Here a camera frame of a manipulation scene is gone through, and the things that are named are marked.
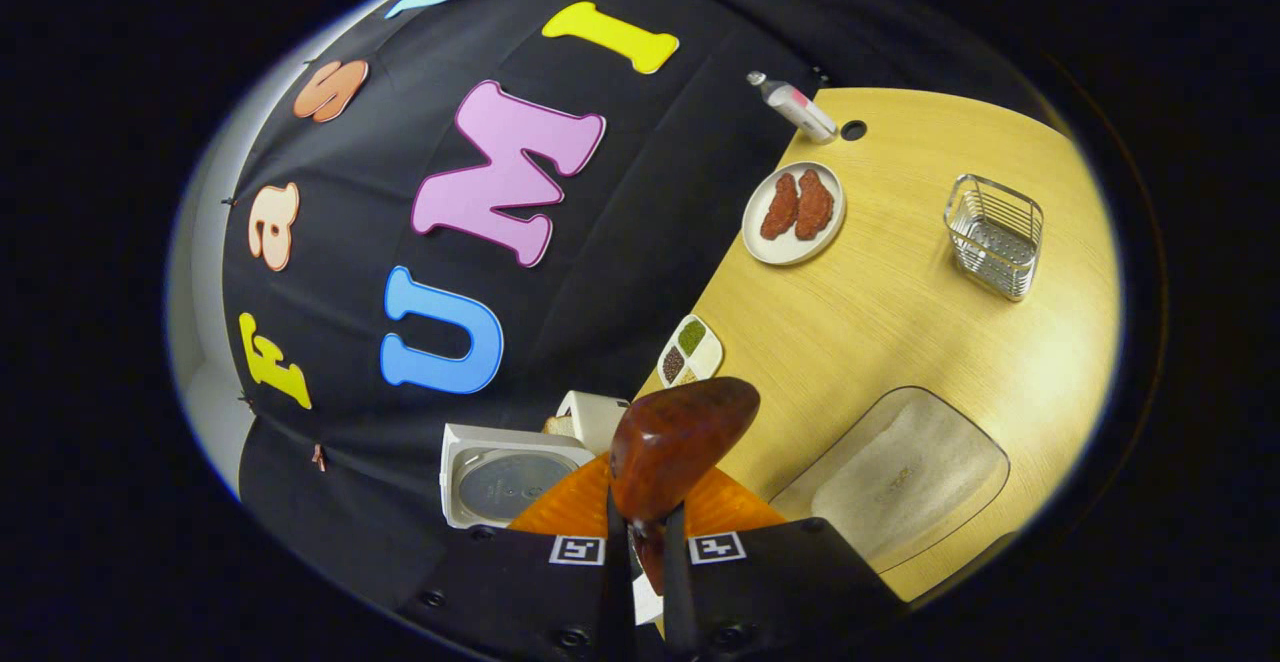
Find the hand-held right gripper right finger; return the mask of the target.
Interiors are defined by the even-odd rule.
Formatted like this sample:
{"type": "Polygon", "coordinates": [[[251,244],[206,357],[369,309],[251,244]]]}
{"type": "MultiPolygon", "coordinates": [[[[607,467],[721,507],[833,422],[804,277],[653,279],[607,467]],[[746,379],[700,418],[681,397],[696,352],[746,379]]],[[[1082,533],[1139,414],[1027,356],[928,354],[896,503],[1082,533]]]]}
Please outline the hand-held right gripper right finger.
{"type": "Polygon", "coordinates": [[[906,615],[824,519],[788,522],[718,469],[666,525],[671,658],[826,658],[906,615]]]}

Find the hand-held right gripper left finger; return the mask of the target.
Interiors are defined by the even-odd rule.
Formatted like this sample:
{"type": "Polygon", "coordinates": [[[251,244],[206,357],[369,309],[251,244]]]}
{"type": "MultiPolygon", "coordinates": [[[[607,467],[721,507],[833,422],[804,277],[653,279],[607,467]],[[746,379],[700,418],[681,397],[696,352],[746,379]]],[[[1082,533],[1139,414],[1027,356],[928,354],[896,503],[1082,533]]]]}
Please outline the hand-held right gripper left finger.
{"type": "Polygon", "coordinates": [[[543,498],[591,483],[599,533],[570,535],[474,525],[445,539],[439,565],[396,616],[481,661],[634,661],[632,556],[600,456],[543,498]]]}

